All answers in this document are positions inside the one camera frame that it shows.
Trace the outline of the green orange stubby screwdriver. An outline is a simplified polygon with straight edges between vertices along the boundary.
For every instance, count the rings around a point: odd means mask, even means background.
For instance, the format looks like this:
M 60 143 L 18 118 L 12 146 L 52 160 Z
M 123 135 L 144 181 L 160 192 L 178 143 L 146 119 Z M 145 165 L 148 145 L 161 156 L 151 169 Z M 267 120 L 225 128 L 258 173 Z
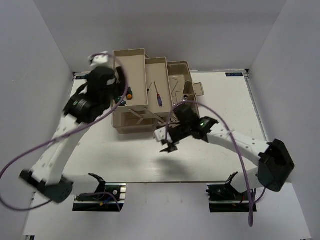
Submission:
M 130 101 L 130 100 L 133 99 L 133 92 L 132 92 L 132 89 L 131 89 L 130 86 L 129 86 L 128 89 L 127 89 L 126 99 L 127 99 L 128 101 Z

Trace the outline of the beige plastic toolbox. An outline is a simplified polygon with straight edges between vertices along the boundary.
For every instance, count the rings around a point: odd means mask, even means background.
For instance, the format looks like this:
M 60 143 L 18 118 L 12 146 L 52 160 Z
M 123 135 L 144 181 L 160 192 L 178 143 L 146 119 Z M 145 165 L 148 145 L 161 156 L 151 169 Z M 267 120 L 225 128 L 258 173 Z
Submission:
M 204 95 L 202 83 L 193 82 L 186 61 L 150 58 L 145 49 L 115 50 L 126 71 L 128 97 L 125 106 L 112 113 L 112 127 L 121 135 L 152 132 L 166 122 L 178 122 L 170 110 L 183 100 Z

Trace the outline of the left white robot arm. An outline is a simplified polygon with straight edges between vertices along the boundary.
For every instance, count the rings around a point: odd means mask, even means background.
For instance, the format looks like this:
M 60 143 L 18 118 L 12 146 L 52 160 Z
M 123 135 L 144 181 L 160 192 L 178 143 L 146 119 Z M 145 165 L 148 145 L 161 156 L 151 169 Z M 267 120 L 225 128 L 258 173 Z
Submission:
M 116 110 L 113 101 L 123 99 L 128 89 L 124 69 L 113 67 L 115 57 L 107 51 L 88 58 L 91 72 L 86 82 L 65 105 L 56 133 L 45 144 L 46 150 L 20 178 L 48 200 L 60 204 L 70 195 L 90 195 L 99 200 L 105 196 L 105 180 L 94 174 L 65 175 L 65 166 L 86 132 Z

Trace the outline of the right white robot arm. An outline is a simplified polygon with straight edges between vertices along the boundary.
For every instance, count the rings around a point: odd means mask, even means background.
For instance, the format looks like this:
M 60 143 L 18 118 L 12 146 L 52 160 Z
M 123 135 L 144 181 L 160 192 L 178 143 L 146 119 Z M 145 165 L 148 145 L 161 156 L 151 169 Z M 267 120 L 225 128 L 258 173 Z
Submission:
M 295 168 L 286 145 L 279 139 L 269 142 L 231 131 L 222 120 L 199 117 L 188 104 L 176 106 L 173 113 L 178 124 L 160 127 L 153 133 L 157 142 L 167 145 L 164 152 L 176 151 L 180 141 L 193 137 L 230 150 L 255 165 L 251 170 L 231 174 L 225 182 L 223 189 L 233 200 L 249 187 L 279 192 Z

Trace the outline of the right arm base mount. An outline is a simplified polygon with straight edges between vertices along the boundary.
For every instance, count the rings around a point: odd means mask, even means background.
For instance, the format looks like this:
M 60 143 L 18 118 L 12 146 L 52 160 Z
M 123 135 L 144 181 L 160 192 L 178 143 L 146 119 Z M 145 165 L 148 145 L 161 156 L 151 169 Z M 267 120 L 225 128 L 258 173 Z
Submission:
M 234 193 L 224 184 L 209 184 L 208 194 L 210 213 L 248 213 L 250 211 L 248 193 Z

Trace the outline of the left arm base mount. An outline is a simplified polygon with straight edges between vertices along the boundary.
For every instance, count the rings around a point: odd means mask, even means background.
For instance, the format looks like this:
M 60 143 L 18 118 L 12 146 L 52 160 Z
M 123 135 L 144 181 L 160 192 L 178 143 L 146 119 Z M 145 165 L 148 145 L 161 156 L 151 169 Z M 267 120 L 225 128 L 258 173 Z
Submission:
M 126 198 L 126 183 L 107 183 L 102 194 L 78 194 L 74 197 L 73 212 L 120 212 Z

